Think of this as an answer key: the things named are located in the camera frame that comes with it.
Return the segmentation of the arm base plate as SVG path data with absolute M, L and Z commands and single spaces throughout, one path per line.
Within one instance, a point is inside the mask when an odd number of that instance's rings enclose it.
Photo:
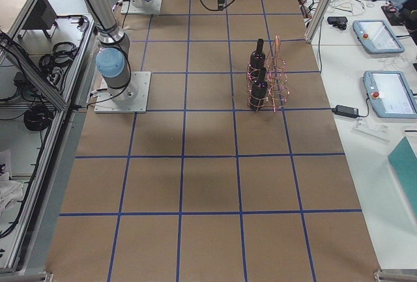
M 162 0 L 124 0 L 121 8 L 122 15 L 159 15 Z
M 151 72 L 132 72 L 129 86 L 120 95 L 120 91 L 110 89 L 104 78 L 100 88 L 105 89 L 98 93 L 95 113 L 146 113 L 151 84 Z

